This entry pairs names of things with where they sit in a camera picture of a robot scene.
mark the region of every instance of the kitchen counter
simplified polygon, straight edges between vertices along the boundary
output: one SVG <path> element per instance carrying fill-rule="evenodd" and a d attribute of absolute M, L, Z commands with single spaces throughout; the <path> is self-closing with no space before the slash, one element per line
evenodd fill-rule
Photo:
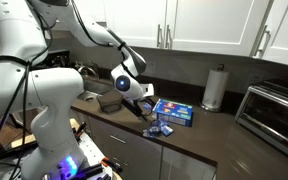
<path fill-rule="evenodd" d="M 107 115 L 96 100 L 75 100 L 72 109 L 142 137 L 149 121 L 125 107 Z M 288 179 L 288 157 L 235 123 L 234 116 L 193 107 L 192 127 L 170 124 L 174 133 L 151 141 L 217 167 L 218 180 Z"/>

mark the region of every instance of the stainless steel appliance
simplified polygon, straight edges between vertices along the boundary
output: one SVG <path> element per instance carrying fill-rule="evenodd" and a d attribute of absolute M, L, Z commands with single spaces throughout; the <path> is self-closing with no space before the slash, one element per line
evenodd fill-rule
<path fill-rule="evenodd" d="M 288 155 L 288 80 L 250 86 L 235 119 Z"/>

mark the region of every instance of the upper cabinet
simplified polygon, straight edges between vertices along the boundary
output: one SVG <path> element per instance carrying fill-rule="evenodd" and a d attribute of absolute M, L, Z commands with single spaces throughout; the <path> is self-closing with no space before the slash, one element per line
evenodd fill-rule
<path fill-rule="evenodd" d="M 288 0 L 275 0 L 262 33 L 257 58 L 288 65 Z"/>
<path fill-rule="evenodd" d="M 131 46 L 249 56 L 270 0 L 106 0 Z"/>

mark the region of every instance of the small box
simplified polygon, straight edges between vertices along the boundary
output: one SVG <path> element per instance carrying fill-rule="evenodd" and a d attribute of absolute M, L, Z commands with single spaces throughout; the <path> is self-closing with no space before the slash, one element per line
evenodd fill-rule
<path fill-rule="evenodd" d="M 192 106 L 159 99 L 153 111 L 156 113 L 156 119 L 182 126 L 192 125 Z"/>

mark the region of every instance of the cabinet handle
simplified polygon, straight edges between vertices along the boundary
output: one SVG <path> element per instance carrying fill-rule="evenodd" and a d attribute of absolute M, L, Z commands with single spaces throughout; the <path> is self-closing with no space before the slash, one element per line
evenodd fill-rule
<path fill-rule="evenodd" d="M 166 30 L 166 45 L 165 45 L 165 48 L 166 49 L 170 49 L 170 42 L 168 42 L 168 40 L 171 41 L 171 35 L 170 35 L 170 25 L 167 25 L 167 30 Z"/>
<path fill-rule="evenodd" d="M 162 33 L 161 25 L 159 24 L 157 27 L 157 47 L 160 47 L 161 41 L 160 41 L 160 34 Z"/>
<path fill-rule="evenodd" d="M 254 52 L 253 56 L 256 56 L 258 52 L 263 52 L 264 51 L 263 49 L 260 49 L 260 45 L 262 43 L 262 40 L 263 40 L 263 37 L 264 37 L 265 34 L 269 35 L 269 38 L 270 38 L 270 31 L 267 30 L 267 25 L 264 26 L 264 29 L 263 29 L 261 37 L 260 37 L 260 41 L 257 43 L 256 51 Z M 264 44 L 264 48 L 266 47 L 269 38 L 266 40 L 266 42 Z"/>
<path fill-rule="evenodd" d="M 113 159 L 114 159 L 115 161 L 117 161 L 117 162 L 120 162 L 120 163 L 124 164 L 125 166 L 128 166 L 128 164 L 127 164 L 126 162 L 123 162 L 123 161 L 117 159 L 116 157 L 113 157 Z"/>
<path fill-rule="evenodd" d="M 116 141 L 118 141 L 118 142 L 121 142 L 121 143 L 123 143 L 123 144 L 126 144 L 126 141 L 125 140 L 122 140 L 122 139 L 119 139 L 118 137 L 116 137 L 116 135 L 110 135 L 110 137 L 112 138 L 112 139 L 115 139 Z"/>

